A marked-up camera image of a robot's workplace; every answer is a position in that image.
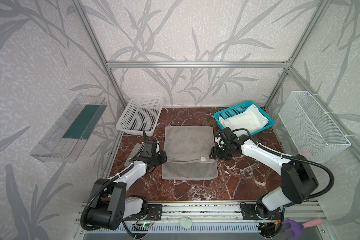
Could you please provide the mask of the white towel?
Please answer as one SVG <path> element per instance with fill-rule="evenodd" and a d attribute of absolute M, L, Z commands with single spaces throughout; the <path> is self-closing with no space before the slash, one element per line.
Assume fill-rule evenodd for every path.
<path fill-rule="evenodd" d="M 251 134 L 264 128 L 269 120 L 259 111 L 255 105 L 249 106 L 243 113 L 224 119 L 218 118 L 224 128 L 231 130 L 247 129 Z"/>

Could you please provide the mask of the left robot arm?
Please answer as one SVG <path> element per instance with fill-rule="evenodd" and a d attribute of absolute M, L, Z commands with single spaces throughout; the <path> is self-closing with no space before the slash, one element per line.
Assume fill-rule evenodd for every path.
<path fill-rule="evenodd" d="M 150 170 L 167 162 L 157 141 L 144 141 L 131 163 L 121 172 L 108 179 L 98 179 L 91 190 L 89 200 L 81 215 L 80 224 L 86 231 L 97 229 L 116 230 L 132 218 L 148 213 L 144 197 L 127 197 L 127 190 Z"/>

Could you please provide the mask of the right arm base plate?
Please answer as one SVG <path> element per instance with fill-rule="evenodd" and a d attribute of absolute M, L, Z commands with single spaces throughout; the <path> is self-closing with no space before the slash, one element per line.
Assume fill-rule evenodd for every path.
<path fill-rule="evenodd" d="M 284 217 L 282 209 L 277 208 L 274 211 L 270 211 L 262 204 L 241 202 L 239 207 L 243 216 L 243 220 L 263 220 L 276 222 L 280 221 Z"/>

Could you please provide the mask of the grey towel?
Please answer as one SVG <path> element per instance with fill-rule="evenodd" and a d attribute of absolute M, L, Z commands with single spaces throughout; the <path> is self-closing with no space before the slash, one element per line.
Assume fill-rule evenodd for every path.
<path fill-rule="evenodd" d="M 213 127 L 166 127 L 167 162 L 163 164 L 162 179 L 208 181 L 217 178 L 217 161 L 209 157 L 214 146 Z"/>

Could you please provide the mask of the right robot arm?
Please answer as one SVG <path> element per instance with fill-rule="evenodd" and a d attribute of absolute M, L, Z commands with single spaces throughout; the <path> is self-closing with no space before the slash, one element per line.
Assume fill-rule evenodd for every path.
<path fill-rule="evenodd" d="M 320 197 L 329 192 L 335 183 L 333 172 L 322 164 L 307 160 L 302 155 L 290 156 L 268 148 L 256 141 L 249 130 L 237 136 L 239 129 L 231 130 L 226 127 L 219 130 L 215 139 L 217 145 L 212 147 L 210 158 L 231 160 L 233 154 L 241 151 L 250 157 L 274 170 L 281 177 L 281 186 L 261 197 L 255 206 L 256 214 L 267 218 L 268 213 L 282 207 L 301 204 L 306 200 Z M 319 186 L 313 167 L 325 171 L 329 176 L 327 186 L 314 193 Z"/>

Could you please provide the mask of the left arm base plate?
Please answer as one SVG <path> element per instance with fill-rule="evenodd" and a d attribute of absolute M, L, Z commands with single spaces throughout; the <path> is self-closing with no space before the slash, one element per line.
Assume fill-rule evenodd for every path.
<path fill-rule="evenodd" d="M 163 213 L 162 204 L 148 204 L 146 210 L 141 213 L 134 214 L 124 218 L 125 221 L 160 221 Z"/>

